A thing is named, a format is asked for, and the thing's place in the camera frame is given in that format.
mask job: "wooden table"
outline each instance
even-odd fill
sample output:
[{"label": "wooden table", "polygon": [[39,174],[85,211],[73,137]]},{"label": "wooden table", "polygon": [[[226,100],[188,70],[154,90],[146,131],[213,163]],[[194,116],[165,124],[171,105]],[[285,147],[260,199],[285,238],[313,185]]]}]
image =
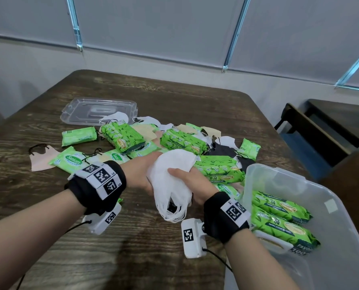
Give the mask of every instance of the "wooden table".
[{"label": "wooden table", "polygon": [[[48,143],[61,151],[61,132],[81,128],[60,120],[61,110],[77,97],[137,102],[140,116],[162,123],[210,126],[262,146],[258,162],[306,175],[291,151],[244,93],[105,72],[73,72],[0,126],[0,219],[63,190],[68,174],[59,168],[30,171],[28,148]],[[76,145],[84,153],[107,141]],[[186,259],[181,225],[166,222],[151,197],[123,192],[116,222],[100,236],[85,228],[66,234],[27,272],[21,289],[223,289],[225,267],[211,254]],[[192,205],[188,218],[203,218]],[[207,238],[208,248],[225,257],[223,246]]]},{"label": "wooden table", "polygon": [[359,105],[310,99],[306,116],[315,114],[355,147],[359,147]]}]

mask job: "clear plastic storage box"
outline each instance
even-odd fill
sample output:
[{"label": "clear plastic storage box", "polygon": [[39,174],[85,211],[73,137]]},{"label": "clear plastic storage box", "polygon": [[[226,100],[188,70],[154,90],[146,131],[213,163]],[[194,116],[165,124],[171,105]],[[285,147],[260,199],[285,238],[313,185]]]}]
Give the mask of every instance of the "clear plastic storage box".
[{"label": "clear plastic storage box", "polygon": [[102,98],[76,98],[62,110],[60,119],[66,124],[100,126],[99,120],[116,112],[127,114],[131,124],[138,115],[136,102],[131,100],[105,100]]},{"label": "clear plastic storage box", "polygon": [[321,243],[312,253],[305,256],[290,251],[283,253],[264,242],[301,289],[359,290],[359,234],[332,191],[301,175],[261,164],[248,167],[244,194],[239,199],[250,210],[252,190],[296,202],[313,215],[303,224]]}]

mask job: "black wrist strap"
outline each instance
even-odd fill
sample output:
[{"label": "black wrist strap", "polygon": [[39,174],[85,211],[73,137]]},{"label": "black wrist strap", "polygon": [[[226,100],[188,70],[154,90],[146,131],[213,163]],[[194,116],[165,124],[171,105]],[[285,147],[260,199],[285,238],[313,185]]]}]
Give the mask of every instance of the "black wrist strap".
[{"label": "black wrist strap", "polygon": [[126,189],[126,176],[118,163],[106,161],[93,163],[77,171],[64,189],[69,189],[87,208],[84,214],[112,211]]},{"label": "black wrist strap", "polygon": [[205,233],[226,243],[236,232],[248,229],[250,212],[220,191],[204,203]]}]

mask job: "wall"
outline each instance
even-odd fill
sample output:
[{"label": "wall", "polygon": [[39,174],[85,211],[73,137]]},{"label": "wall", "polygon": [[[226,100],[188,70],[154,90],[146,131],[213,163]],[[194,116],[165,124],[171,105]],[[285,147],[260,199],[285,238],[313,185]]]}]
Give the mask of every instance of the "wall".
[{"label": "wall", "polygon": [[275,125],[287,102],[309,98],[359,104],[359,92],[331,85],[166,61],[0,39],[0,120],[7,118],[78,69],[204,85],[245,92]]}]

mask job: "black wristband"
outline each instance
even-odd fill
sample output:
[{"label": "black wristband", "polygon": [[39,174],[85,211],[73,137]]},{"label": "black wristband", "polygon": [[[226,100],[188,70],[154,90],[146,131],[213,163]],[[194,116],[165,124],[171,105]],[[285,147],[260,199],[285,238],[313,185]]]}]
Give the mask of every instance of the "black wristband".
[{"label": "black wristband", "polygon": [[226,243],[236,232],[248,229],[250,213],[225,192],[214,194],[204,203],[205,233]]},{"label": "black wristband", "polygon": [[[98,178],[95,176],[98,180],[105,179],[103,181],[103,186],[106,187],[102,190],[105,191],[107,195],[104,199],[99,196],[97,190],[88,182],[87,179],[81,178],[77,175],[74,175],[73,178],[64,186],[64,189],[71,190],[81,205],[87,208],[84,214],[96,213],[98,215],[102,215],[105,211],[112,211],[119,199],[119,196],[122,194],[123,190],[126,189],[126,176],[120,165],[115,161],[106,161],[104,164],[109,165],[109,167],[115,172],[115,176],[117,175],[121,182],[120,185],[117,185],[113,180],[114,177],[110,176],[105,170],[103,173],[107,173],[107,179],[103,177],[103,173],[102,177]],[[82,169],[82,171],[85,171],[88,174],[92,171],[91,175],[101,173],[101,170],[102,167],[98,167],[94,164]]]}]

